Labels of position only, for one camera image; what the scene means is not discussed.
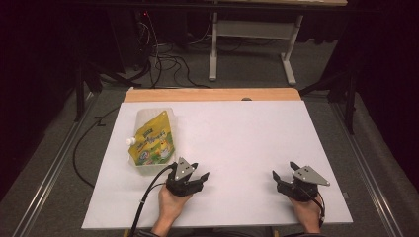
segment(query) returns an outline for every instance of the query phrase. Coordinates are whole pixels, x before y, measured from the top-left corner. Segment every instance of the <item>dark background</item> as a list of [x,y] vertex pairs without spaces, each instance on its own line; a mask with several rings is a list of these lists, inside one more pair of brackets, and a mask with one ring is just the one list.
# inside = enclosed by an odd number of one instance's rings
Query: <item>dark background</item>
[[[83,32],[70,39],[71,31],[67,28],[77,25],[77,20],[68,17],[68,12],[63,12],[54,2],[9,0],[0,4],[2,198],[74,88],[77,65],[74,39],[81,48],[90,49],[91,40],[95,39],[86,39]],[[347,28],[344,27],[346,17],[336,16],[335,21],[330,21],[324,16],[307,16],[297,40],[315,39],[317,43],[323,43],[341,39],[324,77],[345,70],[356,52],[365,52],[358,92],[395,159],[418,189],[418,175],[412,165],[419,157],[419,109],[416,103],[419,86],[418,3],[386,0],[350,1],[349,4],[360,9],[379,7],[382,15],[379,18],[356,16]],[[207,29],[208,17],[203,14],[176,14],[177,29],[166,25],[167,19],[173,19],[170,12],[152,14],[160,19],[156,20],[158,34],[179,45],[188,40],[187,30],[199,36]],[[115,12],[110,14],[98,10],[89,12],[88,16],[90,21],[85,22],[93,25],[86,25],[85,31],[88,32],[85,35],[101,39],[103,44],[95,44],[96,52],[112,58],[108,63],[116,66],[115,71],[135,64],[135,59],[116,50],[122,42],[113,31],[130,31],[130,24],[124,25],[116,20],[121,18]]]

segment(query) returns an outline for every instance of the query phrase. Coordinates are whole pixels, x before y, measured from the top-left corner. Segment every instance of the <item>wooden edge strip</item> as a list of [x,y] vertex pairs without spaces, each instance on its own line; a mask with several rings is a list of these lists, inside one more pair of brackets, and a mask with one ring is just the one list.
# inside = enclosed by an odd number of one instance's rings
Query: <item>wooden edge strip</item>
[[294,88],[129,89],[124,102],[300,101]]

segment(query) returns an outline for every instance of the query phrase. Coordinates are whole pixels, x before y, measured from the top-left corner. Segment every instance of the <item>person's wrist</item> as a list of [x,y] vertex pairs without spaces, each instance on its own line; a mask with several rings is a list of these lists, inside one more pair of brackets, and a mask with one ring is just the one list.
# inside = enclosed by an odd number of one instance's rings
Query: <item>person's wrist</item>
[[319,234],[320,227],[318,225],[304,225],[304,233],[306,234]]
[[173,222],[176,218],[168,215],[160,215],[157,221],[154,223],[151,233],[164,237],[169,233],[170,228],[172,227]]

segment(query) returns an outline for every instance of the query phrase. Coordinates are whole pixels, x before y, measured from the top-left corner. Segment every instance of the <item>white board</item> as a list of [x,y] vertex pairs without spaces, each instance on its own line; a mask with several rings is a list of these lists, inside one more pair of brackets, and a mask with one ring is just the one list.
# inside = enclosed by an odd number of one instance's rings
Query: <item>white board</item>
[[[143,177],[127,161],[126,139],[141,109],[172,108],[178,120],[176,154],[199,163],[194,178],[209,172],[174,223],[177,227],[285,225],[297,223],[288,198],[276,190],[275,170],[293,179],[290,161],[309,165],[330,187],[319,186],[325,223],[352,217],[303,101],[123,103],[82,228],[128,229],[153,177]],[[157,183],[162,183],[162,176]],[[158,191],[145,203],[138,227],[158,216]]]

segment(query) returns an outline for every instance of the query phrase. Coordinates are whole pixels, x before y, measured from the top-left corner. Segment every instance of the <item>desk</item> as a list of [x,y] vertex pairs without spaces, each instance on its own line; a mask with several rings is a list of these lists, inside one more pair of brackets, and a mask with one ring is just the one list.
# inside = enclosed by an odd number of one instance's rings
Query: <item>desk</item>
[[[346,6],[346,0],[219,0],[219,2],[238,3],[269,3],[269,4],[294,4],[294,5],[324,5],[324,6]],[[302,15],[298,15],[293,23],[266,23],[266,22],[245,22],[225,21],[218,19],[218,13],[212,15],[212,45],[209,59],[209,79],[216,80],[217,50],[216,40],[218,36],[245,37],[263,39],[284,39],[288,40],[285,52],[281,53],[281,62],[286,72],[288,83],[294,86],[296,81],[293,76],[293,69],[290,64],[291,53],[296,37],[302,22]]]
[[[236,101],[242,98],[254,101]],[[130,90],[120,109],[82,228],[127,229],[132,225],[152,177],[142,177],[130,166],[125,139],[133,134],[138,110],[162,107],[172,108],[178,119],[177,155],[199,163],[196,176],[210,172],[203,191],[189,201],[174,227],[297,223],[290,202],[277,193],[272,179],[275,170],[290,181],[290,161],[310,165],[331,183],[330,187],[319,187],[326,205],[333,206],[326,212],[326,223],[352,222],[297,90]],[[150,227],[156,220],[157,194],[150,193],[139,227]]]

